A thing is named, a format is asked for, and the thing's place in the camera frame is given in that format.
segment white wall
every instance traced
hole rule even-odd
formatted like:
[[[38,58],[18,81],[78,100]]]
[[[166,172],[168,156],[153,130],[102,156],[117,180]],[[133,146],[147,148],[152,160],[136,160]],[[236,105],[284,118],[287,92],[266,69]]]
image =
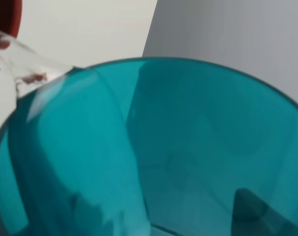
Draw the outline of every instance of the white wall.
[[[143,55],[229,66],[298,102],[298,0],[159,0]]]
[[[18,38],[79,66],[139,57],[157,0],[24,0]]]

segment gray wall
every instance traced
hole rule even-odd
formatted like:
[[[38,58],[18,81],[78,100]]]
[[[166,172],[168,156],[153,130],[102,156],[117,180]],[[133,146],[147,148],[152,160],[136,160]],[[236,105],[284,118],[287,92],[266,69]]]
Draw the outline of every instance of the gray wall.
[[[159,0],[143,55],[229,66],[298,102],[298,0]]]

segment red object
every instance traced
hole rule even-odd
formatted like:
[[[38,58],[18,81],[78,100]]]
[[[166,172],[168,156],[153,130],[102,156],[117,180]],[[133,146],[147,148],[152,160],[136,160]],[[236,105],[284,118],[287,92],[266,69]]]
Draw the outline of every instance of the red object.
[[[0,30],[17,37],[22,13],[22,0],[0,0]]]

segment white background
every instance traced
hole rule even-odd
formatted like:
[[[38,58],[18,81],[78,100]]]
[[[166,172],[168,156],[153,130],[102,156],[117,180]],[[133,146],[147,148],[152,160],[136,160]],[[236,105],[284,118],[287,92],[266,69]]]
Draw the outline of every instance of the white background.
[[[157,0],[23,0],[18,39],[77,66],[142,56]],[[14,88],[0,72],[0,125],[14,109]]]

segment teal bowl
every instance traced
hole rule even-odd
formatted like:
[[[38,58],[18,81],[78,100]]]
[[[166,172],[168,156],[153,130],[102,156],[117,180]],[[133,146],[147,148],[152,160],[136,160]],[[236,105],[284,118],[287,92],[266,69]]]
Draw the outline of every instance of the teal bowl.
[[[74,69],[0,129],[0,236],[298,236],[298,105],[223,66]]]

